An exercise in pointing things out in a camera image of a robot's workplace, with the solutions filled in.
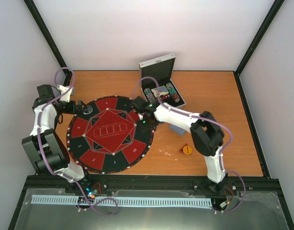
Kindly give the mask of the clear dealer button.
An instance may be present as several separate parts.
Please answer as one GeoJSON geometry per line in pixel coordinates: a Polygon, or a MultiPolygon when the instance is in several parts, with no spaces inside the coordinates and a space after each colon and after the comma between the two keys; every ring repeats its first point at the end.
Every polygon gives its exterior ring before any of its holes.
{"type": "Polygon", "coordinates": [[[82,113],[84,115],[89,115],[93,112],[93,108],[90,105],[85,106],[85,108],[83,109],[82,113]]]}

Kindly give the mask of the grey card deck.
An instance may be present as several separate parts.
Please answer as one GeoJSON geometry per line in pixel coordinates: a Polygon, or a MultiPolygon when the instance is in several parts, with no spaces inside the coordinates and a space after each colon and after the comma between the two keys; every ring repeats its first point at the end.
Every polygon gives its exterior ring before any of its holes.
{"type": "Polygon", "coordinates": [[[169,129],[173,132],[175,132],[176,134],[178,134],[179,136],[184,136],[184,134],[187,132],[186,130],[178,127],[178,126],[175,126],[175,125],[170,125],[169,126],[169,129]]]}

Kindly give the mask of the orange big blind button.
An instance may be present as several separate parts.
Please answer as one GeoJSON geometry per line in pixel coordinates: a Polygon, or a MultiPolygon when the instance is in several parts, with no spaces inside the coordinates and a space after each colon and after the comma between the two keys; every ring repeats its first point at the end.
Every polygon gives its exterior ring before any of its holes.
{"type": "Polygon", "coordinates": [[[189,145],[185,145],[182,149],[183,153],[186,155],[191,155],[193,153],[193,149],[189,145]]]}

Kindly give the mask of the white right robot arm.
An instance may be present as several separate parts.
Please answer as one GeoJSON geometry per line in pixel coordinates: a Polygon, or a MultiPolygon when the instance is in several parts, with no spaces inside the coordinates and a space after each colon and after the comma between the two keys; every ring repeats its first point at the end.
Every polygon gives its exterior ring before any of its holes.
{"type": "Polygon", "coordinates": [[[138,124],[155,129],[159,123],[169,123],[191,134],[198,153],[207,166],[205,189],[218,195],[227,179],[222,160],[224,132],[210,112],[192,113],[159,101],[147,102],[136,97],[131,107],[139,115],[138,124]]]}

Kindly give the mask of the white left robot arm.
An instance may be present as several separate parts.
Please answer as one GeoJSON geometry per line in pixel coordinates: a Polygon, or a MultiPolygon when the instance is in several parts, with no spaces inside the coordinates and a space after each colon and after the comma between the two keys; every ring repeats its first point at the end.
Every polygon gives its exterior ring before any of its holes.
{"type": "Polygon", "coordinates": [[[37,87],[38,98],[32,110],[35,114],[34,127],[30,135],[22,139],[22,146],[37,174],[49,174],[63,177],[69,183],[76,181],[76,187],[83,193],[92,190],[93,181],[82,166],[73,163],[67,148],[55,132],[57,124],[64,114],[77,115],[86,105],[71,101],[73,87],[57,85],[60,96],[55,96],[48,84],[37,87]]]}

